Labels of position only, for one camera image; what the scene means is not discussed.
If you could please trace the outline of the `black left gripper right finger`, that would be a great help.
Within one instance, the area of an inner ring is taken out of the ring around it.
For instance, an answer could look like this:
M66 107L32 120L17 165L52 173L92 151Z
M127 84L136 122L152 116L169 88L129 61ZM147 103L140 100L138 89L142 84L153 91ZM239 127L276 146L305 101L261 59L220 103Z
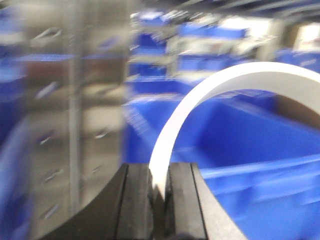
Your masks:
M245 240L247 237L211 193L195 163L175 162L167 174L167 240Z

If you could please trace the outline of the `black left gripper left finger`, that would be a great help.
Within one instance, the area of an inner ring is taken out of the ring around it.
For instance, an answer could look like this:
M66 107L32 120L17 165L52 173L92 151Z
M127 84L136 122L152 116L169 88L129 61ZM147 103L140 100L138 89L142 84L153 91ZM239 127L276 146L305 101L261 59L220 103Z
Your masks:
M44 240L151 240L153 190L146 163L124 163L102 191Z

